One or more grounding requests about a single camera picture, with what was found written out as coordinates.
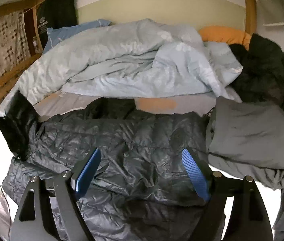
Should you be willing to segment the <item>orange pillow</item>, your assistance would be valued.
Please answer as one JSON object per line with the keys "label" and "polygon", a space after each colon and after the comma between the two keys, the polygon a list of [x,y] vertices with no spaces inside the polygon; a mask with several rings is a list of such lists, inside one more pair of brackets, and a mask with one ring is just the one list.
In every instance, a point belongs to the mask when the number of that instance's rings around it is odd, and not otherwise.
{"label": "orange pillow", "polygon": [[207,26],[199,31],[203,41],[224,42],[228,45],[240,44],[249,50],[251,35],[239,29],[224,26]]}

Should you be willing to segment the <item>light blue duvet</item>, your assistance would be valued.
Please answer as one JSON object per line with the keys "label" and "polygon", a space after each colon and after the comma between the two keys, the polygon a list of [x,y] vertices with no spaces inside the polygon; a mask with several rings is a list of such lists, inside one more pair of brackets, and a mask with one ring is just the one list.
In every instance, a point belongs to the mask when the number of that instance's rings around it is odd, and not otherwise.
{"label": "light blue duvet", "polygon": [[44,53],[0,104],[19,91],[31,104],[61,90],[87,96],[164,98],[211,93],[239,101],[230,84],[243,66],[224,42],[189,25],[150,19],[82,31]]}

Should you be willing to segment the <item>wooden bed frame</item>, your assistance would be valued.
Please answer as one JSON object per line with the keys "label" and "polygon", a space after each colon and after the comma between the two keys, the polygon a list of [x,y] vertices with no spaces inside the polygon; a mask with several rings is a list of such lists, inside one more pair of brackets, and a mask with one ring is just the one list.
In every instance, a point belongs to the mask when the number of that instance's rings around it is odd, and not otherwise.
{"label": "wooden bed frame", "polygon": [[[0,17],[24,11],[37,29],[36,11],[45,0],[0,0]],[[254,33],[256,0],[75,0],[79,23],[105,18],[113,23],[150,18],[166,24],[186,23],[197,29],[228,26]]]}

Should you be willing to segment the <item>patterned beige curtain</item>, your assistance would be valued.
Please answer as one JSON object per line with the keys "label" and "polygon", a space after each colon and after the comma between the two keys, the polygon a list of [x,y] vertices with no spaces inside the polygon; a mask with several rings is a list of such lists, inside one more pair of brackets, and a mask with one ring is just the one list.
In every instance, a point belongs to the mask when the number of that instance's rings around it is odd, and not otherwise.
{"label": "patterned beige curtain", "polygon": [[0,77],[29,57],[23,12],[0,17]]}

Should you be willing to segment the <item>grey folded garment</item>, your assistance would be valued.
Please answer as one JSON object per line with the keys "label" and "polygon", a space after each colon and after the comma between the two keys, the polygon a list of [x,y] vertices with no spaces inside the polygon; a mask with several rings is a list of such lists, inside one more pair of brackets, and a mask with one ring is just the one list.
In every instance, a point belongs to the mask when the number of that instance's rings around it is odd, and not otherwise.
{"label": "grey folded garment", "polygon": [[208,163],[271,189],[284,188],[284,113],[272,102],[219,97],[206,130]]}

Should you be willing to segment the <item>black fleece coat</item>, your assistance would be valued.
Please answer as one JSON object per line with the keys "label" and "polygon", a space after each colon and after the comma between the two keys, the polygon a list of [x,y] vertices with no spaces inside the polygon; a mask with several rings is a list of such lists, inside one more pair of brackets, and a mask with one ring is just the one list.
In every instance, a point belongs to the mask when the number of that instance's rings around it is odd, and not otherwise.
{"label": "black fleece coat", "polygon": [[230,49],[243,66],[230,84],[243,102],[272,101],[284,111],[284,52],[275,42],[253,34],[249,49],[231,44]]}

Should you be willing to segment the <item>blue pillow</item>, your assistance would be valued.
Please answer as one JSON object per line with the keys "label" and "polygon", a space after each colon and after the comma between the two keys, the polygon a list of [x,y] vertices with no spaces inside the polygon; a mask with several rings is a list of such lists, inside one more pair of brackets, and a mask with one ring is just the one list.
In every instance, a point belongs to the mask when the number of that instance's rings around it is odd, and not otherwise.
{"label": "blue pillow", "polygon": [[87,29],[107,27],[111,24],[111,21],[105,19],[98,19],[91,22],[82,23],[79,25],[71,27],[62,27],[59,29],[47,28],[48,42],[46,43],[45,48],[43,49],[43,54],[48,52],[54,46],[58,45],[60,42],[82,32]]}

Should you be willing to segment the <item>black hanging garment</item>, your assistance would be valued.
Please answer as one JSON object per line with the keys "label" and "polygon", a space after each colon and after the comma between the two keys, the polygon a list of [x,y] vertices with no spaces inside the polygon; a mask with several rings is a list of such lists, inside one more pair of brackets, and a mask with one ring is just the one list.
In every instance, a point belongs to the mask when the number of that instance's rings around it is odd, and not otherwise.
{"label": "black hanging garment", "polygon": [[75,0],[45,0],[39,5],[36,16],[42,48],[45,48],[49,40],[48,28],[59,29],[78,24]]}

